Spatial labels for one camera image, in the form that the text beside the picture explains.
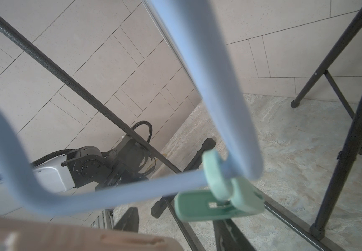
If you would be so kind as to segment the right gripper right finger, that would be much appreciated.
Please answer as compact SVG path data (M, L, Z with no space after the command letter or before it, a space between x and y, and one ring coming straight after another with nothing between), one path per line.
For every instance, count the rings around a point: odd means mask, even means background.
M231 219L213 221L213 227L217 251L256 251Z

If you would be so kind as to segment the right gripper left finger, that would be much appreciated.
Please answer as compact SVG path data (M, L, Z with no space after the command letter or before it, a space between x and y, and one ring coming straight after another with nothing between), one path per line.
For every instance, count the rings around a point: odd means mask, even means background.
M114 230L139 232L139 211L136 207L130 207L114 226Z

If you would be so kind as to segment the light blue clip hanger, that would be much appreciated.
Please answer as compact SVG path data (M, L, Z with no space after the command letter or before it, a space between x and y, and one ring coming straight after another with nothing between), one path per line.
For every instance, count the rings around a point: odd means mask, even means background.
M221 141L217 150L226 178L241 176L252 185L263 173L257 132L208 1L147 1L159 26L170 37L202 100L186 120L208 121ZM48 216L73 215L130 205L178 193L208 189L203 163L196 170L160 174L154 179L97 192L64 196L36 179L23 146L0 112L0 174L10 196L28 211Z

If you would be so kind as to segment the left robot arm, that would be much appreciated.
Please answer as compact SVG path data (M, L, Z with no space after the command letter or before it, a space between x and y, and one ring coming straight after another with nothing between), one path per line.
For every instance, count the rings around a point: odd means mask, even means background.
M142 169L153 162L145 172ZM147 180L155 171L157 161L144 146L131 136L122 136L119 144L101 152L95 146L64 149L52 152L30 163L38 182L51 193L64 193L90 183L95 191L118 185ZM0 216L20 209L0 175Z

